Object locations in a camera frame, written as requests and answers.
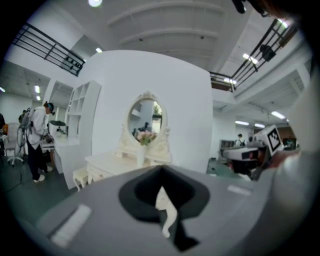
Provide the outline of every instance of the pink flower bouquet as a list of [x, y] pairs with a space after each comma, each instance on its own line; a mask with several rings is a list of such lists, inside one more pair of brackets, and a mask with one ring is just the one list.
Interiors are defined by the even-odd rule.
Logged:
[[136, 140], [140, 142], [141, 146], [148, 146], [157, 137], [155, 132], [150, 131], [139, 131], [136, 134]]

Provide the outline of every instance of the office chair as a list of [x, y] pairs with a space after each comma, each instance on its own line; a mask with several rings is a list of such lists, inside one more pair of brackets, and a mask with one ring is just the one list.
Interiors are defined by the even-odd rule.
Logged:
[[[9, 150], [13, 150], [15, 152], [17, 140], [18, 140], [17, 134], [18, 134], [19, 126], [20, 126], [20, 124], [16, 123], [16, 122], [10, 122], [8, 124], [7, 143], [4, 145], [4, 150], [5, 150], [6, 155], [8, 155], [7, 151], [9, 151]], [[21, 157], [19, 157], [18, 154], [16, 154], [16, 153], [14, 153], [14, 156], [12, 156], [8, 159], [8, 163], [10, 163], [10, 161], [12, 161], [11, 165], [12, 165], [12, 167], [14, 167], [15, 160], [19, 160], [23, 164], [25, 163], [25, 161]]]

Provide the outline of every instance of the black pants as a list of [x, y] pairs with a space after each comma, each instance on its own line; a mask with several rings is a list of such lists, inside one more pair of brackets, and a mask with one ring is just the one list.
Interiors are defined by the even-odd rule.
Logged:
[[44, 170], [44, 172], [46, 173], [47, 172], [47, 165], [46, 165], [46, 162], [45, 162], [45, 158], [42, 154], [42, 150], [41, 150], [41, 147], [40, 145], [34, 149], [29, 141], [27, 140], [26, 141], [27, 145], [28, 145], [28, 164], [29, 164], [29, 167], [30, 167], [30, 171], [32, 173], [32, 178], [37, 181], [39, 180], [39, 173], [38, 173], [38, 168], [41, 169], [41, 170]]

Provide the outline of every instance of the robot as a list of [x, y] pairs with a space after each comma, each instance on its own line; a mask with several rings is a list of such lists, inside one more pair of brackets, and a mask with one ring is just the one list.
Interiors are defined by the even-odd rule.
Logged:
[[221, 155], [232, 162], [235, 173], [257, 181], [261, 172], [268, 168], [272, 156], [283, 148], [278, 129], [272, 125], [256, 133], [247, 146], [225, 149]]

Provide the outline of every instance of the round ceiling light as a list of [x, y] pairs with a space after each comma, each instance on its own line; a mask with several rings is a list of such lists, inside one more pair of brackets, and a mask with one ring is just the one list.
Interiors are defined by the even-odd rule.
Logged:
[[88, 0], [88, 3], [92, 7], [98, 7], [99, 5], [101, 5], [102, 0]]

